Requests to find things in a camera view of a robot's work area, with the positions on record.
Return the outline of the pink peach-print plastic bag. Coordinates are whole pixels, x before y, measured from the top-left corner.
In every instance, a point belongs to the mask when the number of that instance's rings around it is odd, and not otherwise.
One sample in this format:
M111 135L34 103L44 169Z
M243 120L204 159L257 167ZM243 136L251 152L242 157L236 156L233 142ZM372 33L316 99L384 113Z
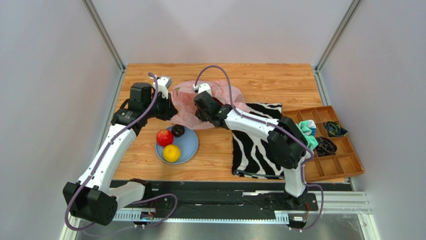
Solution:
M226 80L184 81L174 86L170 94L177 114L169 122L191 130L214 128L203 114L210 118L225 104L233 104L240 113L250 111L240 89L229 86Z

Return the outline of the yellow lemon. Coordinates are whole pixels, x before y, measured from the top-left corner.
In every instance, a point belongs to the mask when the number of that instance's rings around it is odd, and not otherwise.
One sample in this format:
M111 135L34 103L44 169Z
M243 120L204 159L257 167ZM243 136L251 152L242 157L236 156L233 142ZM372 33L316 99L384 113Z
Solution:
M169 144L164 147L162 152L163 159L168 163L175 163L181 156L180 148L175 144Z

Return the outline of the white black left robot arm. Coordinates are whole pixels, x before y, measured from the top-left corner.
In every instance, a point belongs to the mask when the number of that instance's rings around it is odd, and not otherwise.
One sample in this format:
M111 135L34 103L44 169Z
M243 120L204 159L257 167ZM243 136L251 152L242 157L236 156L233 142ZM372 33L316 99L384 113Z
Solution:
M82 231L95 224L106 226L118 210L157 200L151 183L146 180L133 178L114 189L110 189L110 184L125 152L148 119L168 121L178 113L168 91L171 82L161 77L153 84L132 85L130 97L113 115L95 159L76 182L67 182L63 188L67 203L65 224L69 229Z

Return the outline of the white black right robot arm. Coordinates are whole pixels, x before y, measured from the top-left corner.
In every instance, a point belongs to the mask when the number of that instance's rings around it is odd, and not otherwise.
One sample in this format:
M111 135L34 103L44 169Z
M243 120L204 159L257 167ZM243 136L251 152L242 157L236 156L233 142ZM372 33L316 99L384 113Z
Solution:
M244 113L232 104L222 104L208 92L194 98L198 117L217 128L245 132L268 143L273 160L283 167L285 191L294 198L307 193L303 166L314 156L301 130L289 117L280 120Z

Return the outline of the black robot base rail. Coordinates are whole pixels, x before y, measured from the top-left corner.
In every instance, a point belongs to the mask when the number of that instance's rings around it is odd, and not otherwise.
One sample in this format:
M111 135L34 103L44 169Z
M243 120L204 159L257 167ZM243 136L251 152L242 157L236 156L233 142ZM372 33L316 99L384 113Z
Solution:
M314 193L309 193L303 202L291 201L283 181L152 181L151 185L147 197L163 197L133 207L154 211L155 217L166 216L176 205L173 219L272 220L276 211L305 216L320 206Z

